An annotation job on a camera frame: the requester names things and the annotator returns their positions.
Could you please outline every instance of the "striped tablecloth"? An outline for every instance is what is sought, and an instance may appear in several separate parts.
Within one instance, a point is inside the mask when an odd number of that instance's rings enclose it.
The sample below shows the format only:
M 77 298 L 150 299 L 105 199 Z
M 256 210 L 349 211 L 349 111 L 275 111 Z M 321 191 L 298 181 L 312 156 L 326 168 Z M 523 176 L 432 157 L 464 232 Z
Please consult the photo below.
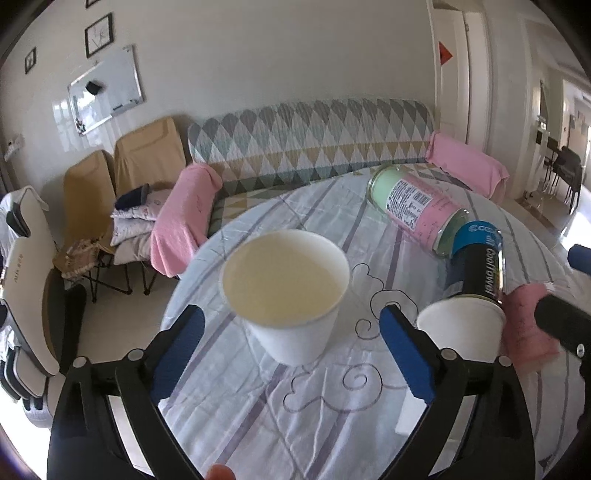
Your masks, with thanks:
M 379 335 L 387 304 L 411 320 L 441 298 L 446 262 L 425 252 L 365 200 L 369 172 L 303 187 L 224 226 L 197 253 L 167 307 L 166 329 L 193 303 L 206 329 L 160 409 L 200 471 L 226 463 L 239 479 L 377 479 L 406 437 L 394 432 L 406 383 Z M 567 286 L 563 268 L 519 221 L 480 195 L 427 180 L 503 233 L 508 291 L 524 283 Z M 289 368 L 270 358 L 219 291 L 224 260 L 277 229 L 306 229 L 345 251 L 352 288 L 324 355 Z M 568 447 L 583 409 L 579 361 L 563 353 L 521 378 L 541 478 Z

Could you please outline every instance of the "whiteboard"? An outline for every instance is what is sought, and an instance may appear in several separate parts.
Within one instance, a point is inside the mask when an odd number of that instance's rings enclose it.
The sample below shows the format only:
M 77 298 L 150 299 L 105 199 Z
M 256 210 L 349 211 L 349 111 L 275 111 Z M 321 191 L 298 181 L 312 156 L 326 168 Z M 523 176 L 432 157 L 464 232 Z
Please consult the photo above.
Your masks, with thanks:
M 101 87 L 96 95 L 86 86 Z M 118 50 L 78 77 L 68 86 L 70 109 L 80 135 L 108 122 L 140 103 L 144 103 L 135 67 L 132 45 Z

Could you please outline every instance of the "tile floor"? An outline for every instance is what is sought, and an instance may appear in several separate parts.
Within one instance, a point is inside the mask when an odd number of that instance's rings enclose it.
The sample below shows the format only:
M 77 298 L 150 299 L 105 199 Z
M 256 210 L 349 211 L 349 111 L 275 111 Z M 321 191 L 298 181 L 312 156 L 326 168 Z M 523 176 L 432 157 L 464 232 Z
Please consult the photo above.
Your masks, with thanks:
M 550 251 L 567 265 L 567 250 L 574 244 L 580 243 L 591 247 L 591 193 L 583 189 L 579 207 L 572 215 L 568 213 L 568 207 L 561 202 L 564 197 L 563 186 L 559 188 L 557 197 L 536 192 L 527 201 L 523 199 L 505 200 L 502 207 L 514 215 L 526 227 L 528 227 Z M 126 296 L 107 288 L 99 289 L 99 299 L 96 304 L 87 304 L 85 319 L 80 335 L 79 355 L 88 357 L 92 362 L 105 362 L 122 358 L 128 351 L 134 348 L 146 347 L 152 338 L 158 333 L 160 320 L 170 296 L 177 284 L 177 280 L 158 276 L 152 293 L 146 297 L 143 294 L 141 270 L 139 265 L 129 267 L 130 278 L 134 293 Z M 591 291 L 591 278 L 584 274 L 571 272 L 574 282 L 579 286 L 579 291 Z M 108 274 L 108 280 L 123 282 L 122 268 L 114 268 Z M 44 479 L 44 464 L 47 459 L 48 431 L 39 430 L 26 422 L 24 415 L 19 414 L 19 406 L 13 404 L 4 406 L 6 402 L 0 398 L 0 410 L 11 412 L 15 419 L 11 422 L 14 428 L 10 428 L 14 435 L 18 435 L 18 425 L 26 428 L 28 446 L 17 448 L 31 466 L 35 466 L 41 479 Z M 135 442 L 131 427 L 124 415 L 121 400 L 111 399 L 113 412 L 124 444 L 132 460 L 138 468 L 149 472 L 145 459 L 141 455 L 139 446 Z M 0 414 L 0 421 L 12 437 L 5 425 L 5 415 Z M 31 439 L 36 438 L 37 446 L 35 455 L 32 454 Z

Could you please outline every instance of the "blue can top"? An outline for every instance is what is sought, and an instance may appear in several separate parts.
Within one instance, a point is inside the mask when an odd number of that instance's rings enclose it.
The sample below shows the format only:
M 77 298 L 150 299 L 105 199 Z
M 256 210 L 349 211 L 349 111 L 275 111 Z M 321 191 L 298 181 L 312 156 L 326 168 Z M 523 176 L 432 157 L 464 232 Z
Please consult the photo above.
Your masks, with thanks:
M 503 248 L 503 236 L 501 231 L 489 222 L 476 220 L 463 225 L 456 233 L 453 240 L 452 256 L 466 245 L 484 244 L 495 247 L 498 252 Z

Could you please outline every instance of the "picture frame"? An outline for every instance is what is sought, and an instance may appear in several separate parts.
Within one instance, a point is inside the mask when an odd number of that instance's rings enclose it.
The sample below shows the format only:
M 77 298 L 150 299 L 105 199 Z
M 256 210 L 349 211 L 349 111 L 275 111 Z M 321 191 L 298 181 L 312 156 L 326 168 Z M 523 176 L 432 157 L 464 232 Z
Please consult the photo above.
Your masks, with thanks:
M 87 59 L 111 45 L 115 41 L 113 34 L 113 13 L 99 18 L 90 27 L 86 28 L 84 30 L 84 40 Z
M 37 64 L 37 47 L 33 48 L 25 57 L 25 75 L 28 75 Z

